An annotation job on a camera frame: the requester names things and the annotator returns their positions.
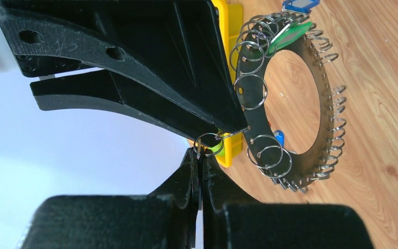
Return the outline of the light green apple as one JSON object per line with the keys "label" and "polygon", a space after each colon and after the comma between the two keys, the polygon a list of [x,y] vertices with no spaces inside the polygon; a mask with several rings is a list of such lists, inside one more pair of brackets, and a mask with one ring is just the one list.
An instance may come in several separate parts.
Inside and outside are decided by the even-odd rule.
{"label": "light green apple", "polygon": [[212,147],[208,147],[208,149],[212,151],[212,154],[211,154],[212,156],[216,156],[216,155],[220,154],[221,151],[224,150],[224,138],[223,137],[225,135],[225,132],[219,131],[217,134],[212,133],[212,135],[213,135],[212,138],[215,140],[216,145],[214,145]]}

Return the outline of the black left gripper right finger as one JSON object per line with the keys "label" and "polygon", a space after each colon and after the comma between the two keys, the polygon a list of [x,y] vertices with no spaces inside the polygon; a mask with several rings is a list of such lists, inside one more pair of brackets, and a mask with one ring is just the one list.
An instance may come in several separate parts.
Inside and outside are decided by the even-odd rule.
{"label": "black left gripper right finger", "polygon": [[373,248],[361,217],[338,204],[262,203],[202,158],[204,248]]}

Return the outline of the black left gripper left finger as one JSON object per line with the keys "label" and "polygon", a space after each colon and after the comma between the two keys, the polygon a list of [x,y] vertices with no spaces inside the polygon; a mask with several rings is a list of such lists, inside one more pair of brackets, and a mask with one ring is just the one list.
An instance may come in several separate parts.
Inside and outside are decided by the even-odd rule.
{"label": "black left gripper left finger", "polygon": [[147,195],[59,195],[34,213],[18,248],[193,248],[196,154]]}

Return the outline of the yellow plastic tray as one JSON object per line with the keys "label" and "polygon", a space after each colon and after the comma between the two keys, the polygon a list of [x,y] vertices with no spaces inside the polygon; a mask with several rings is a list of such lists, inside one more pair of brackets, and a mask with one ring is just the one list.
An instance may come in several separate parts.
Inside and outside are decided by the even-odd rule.
{"label": "yellow plastic tray", "polygon": [[[236,39],[240,34],[240,28],[244,23],[243,6],[240,3],[228,3],[227,1],[212,1],[218,17],[221,39],[224,46],[226,61],[228,64],[231,82],[236,79],[235,70],[231,63],[236,61],[236,56],[230,56],[230,52],[236,45]],[[217,162],[224,168],[229,168],[233,160],[238,156],[243,148],[243,136],[237,134],[223,139],[224,148],[215,155]]]}

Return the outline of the key bunch with coloured tags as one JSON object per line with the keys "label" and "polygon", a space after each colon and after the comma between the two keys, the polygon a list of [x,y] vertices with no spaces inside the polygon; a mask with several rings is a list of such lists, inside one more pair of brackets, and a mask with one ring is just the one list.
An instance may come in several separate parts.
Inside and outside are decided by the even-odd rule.
{"label": "key bunch with coloured tags", "polygon": [[319,4],[320,0],[286,0],[282,2],[282,9],[308,15]]}

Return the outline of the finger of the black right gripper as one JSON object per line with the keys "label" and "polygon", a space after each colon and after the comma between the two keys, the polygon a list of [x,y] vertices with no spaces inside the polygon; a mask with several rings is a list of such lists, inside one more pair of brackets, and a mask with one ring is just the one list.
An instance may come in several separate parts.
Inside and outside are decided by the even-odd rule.
{"label": "finger of the black right gripper", "polygon": [[214,147],[218,129],[145,86],[107,71],[64,76],[30,84],[39,109],[94,109],[129,116],[204,146]]}
{"label": "finger of the black right gripper", "polygon": [[107,70],[218,131],[248,125],[211,1],[0,1],[0,27],[26,77]]}

